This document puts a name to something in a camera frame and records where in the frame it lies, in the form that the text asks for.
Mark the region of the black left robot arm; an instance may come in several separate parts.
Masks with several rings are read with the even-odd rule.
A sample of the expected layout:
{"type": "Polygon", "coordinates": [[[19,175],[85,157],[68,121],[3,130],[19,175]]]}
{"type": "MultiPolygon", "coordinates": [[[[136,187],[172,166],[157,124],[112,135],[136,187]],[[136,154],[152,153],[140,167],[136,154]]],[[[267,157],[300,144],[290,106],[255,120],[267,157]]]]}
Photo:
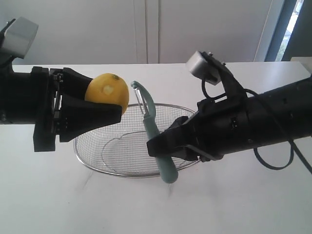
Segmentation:
{"type": "Polygon", "coordinates": [[[60,142],[121,121],[121,106],[85,101],[91,78],[71,68],[35,66],[14,72],[14,56],[0,56],[0,122],[33,124],[35,152],[52,152],[60,142]]]}

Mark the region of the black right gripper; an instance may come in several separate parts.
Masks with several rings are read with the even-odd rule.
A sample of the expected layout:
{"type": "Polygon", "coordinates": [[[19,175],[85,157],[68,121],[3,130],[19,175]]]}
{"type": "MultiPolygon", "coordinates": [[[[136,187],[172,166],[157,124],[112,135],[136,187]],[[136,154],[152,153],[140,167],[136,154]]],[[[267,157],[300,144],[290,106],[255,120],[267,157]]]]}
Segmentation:
{"type": "Polygon", "coordinates": [[[206,98],[198,102],[197,107],[193,119],[178,117],[168,129],[147,142],[150,157],[215,161],[224,155],[251,149],[250,97],[227,98],[219,102],[206,98]],[[190,149],[195,139],[195,148],[190,149]]]}

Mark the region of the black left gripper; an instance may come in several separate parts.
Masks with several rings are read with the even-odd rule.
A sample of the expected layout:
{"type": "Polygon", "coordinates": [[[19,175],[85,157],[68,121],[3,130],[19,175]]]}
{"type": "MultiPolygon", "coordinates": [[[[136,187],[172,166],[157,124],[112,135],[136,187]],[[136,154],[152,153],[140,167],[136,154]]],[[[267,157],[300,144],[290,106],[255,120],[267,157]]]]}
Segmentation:
{"type": "MultiPolygon", "coordinates": [[[[69,142],[91,130],[121,121],[122,107],[84,101],[86,90],[93,80],[71,68],[64,67],[63,91],[60,109],[59,141],[69,142]]],[[[55,105],[59,103],[59,74],[53,69],[35,66],[31,71],[38,88],[38,107],[33,133],[34,151],[56,150],[55,105]]]]}

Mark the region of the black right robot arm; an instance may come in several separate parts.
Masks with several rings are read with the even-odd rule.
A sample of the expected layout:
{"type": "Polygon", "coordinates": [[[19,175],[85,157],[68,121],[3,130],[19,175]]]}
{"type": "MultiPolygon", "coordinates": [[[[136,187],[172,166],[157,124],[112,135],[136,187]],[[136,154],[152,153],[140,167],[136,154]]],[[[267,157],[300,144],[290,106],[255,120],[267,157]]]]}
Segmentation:
{"type": "Polygon", "coordinates": [[[226,154],[309,137],[312,134],[312,79],[248,97],[235,90],[215,102],[205,98],[191,117],[179,117],[147,142],[151,157],[220,160],[226,154]]]}

